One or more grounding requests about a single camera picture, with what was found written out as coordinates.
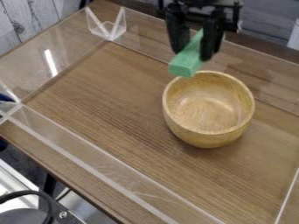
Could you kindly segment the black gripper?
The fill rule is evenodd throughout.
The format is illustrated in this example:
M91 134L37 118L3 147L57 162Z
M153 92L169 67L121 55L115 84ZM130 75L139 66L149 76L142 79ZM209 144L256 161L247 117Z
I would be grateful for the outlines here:
M203 22L201 40L201 59L209 61L219 51L226 30L239 32L243 0L157 0L158 7L166 14L166 24L173 51L178 54L187 46L191 33L186 23Z

